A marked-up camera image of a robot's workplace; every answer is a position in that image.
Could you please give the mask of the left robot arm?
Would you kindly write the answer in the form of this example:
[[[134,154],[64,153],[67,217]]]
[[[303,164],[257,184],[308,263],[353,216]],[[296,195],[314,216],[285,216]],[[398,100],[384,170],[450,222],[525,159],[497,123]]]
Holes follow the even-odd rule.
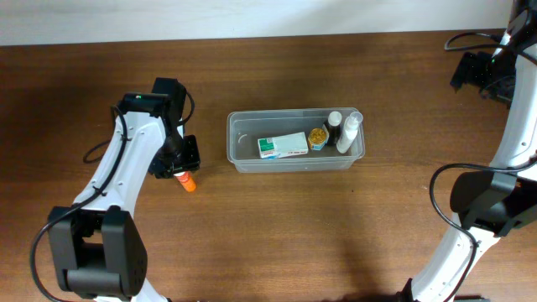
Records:
[[[193,100],[176,79],[149,94],[127,93],[112,107],[114,130],[95,174],[72,206],[56,206],[40,231],[49,238],[61,290],[93,301],[164,301],[147,279],[148,254],[133,217],[147,174],[172,179],[200,167],[185,134]]]

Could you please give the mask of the dark bottle white cap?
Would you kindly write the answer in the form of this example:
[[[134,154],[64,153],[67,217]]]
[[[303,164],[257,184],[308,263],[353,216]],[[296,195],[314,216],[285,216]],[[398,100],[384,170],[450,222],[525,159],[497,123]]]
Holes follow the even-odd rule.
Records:
[[[335,146],[341,136],[342,114],[339,111],[332,111],[323,123],[326,132],[326,146]]]

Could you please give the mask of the small jar gold lid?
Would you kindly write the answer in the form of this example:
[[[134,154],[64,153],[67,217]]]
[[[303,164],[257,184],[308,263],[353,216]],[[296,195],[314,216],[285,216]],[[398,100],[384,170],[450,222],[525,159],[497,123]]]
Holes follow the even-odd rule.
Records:
[[[323,128],[313,128],[307,138],[311,150],[320,151],[327,141],[327,133]]]

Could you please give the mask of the orange tablet tube white cap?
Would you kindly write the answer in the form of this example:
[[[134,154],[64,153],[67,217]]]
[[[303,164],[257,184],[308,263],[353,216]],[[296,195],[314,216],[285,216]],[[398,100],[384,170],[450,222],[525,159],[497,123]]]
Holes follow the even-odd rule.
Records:
[[[185,191],[191,193],[196,190],[196,183],[190,171],[179,172],[174,177],[180,182]]]

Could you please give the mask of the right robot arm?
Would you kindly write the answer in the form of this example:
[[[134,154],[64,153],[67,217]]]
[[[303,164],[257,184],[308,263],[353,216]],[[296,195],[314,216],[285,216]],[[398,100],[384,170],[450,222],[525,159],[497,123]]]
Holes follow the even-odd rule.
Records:
[[[463,169],[450,197],[452,217],[430,262],[395,296],[397,301],[454,301],[479,258],[513,229],[536,220],[536,3],[515,1],[502,35],[460,47],[451,86],[478,88],[508,106],[502,141],[491,163]]]

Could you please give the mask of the white green medicine box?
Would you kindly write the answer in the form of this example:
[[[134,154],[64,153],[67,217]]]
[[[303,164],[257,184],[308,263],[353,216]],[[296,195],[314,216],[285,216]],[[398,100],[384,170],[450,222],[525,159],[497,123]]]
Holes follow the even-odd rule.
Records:
[[[258,150],[261,159],[282,159],[308,154],[309,147],[304,132],[260,138]]]

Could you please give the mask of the white spray bottle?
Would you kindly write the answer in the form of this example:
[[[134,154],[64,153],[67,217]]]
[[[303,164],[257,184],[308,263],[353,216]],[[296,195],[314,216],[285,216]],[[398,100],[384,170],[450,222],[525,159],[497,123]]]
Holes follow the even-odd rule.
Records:
[[[363,116],[360,112],[352,112],[343,123],[341,136],[336,142],[336,149],[340,154],[344,154],[351,147],[356,139],[358,130],[362,126]]]

